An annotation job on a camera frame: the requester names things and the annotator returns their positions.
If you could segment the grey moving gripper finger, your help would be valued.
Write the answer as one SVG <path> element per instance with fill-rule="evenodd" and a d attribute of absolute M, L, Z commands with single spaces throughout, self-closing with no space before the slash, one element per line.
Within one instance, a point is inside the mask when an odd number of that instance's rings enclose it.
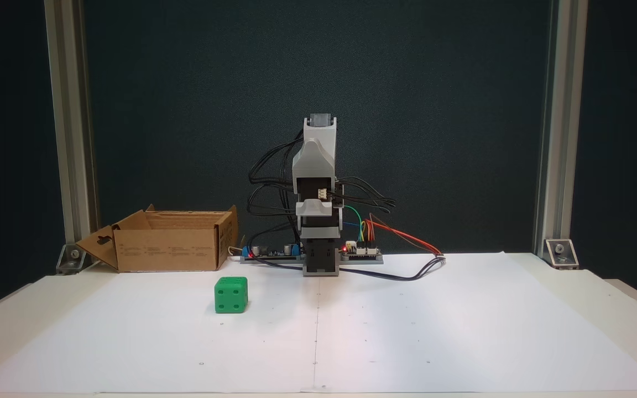
<path fill-rule="evenodd" d="M 296 203 L 295 214 L 298 217 L 331 217 L 333 203 L 319 199 L 306 199 Z"/>

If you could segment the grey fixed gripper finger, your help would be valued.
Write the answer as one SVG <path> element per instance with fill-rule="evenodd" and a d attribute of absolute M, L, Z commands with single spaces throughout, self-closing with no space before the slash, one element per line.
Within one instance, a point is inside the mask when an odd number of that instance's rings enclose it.
<path fill-rule="evenodd" d="M 335 157 L 316 138 L 304 141 L 293 158 L 293 178 L 335 178 Z"/>

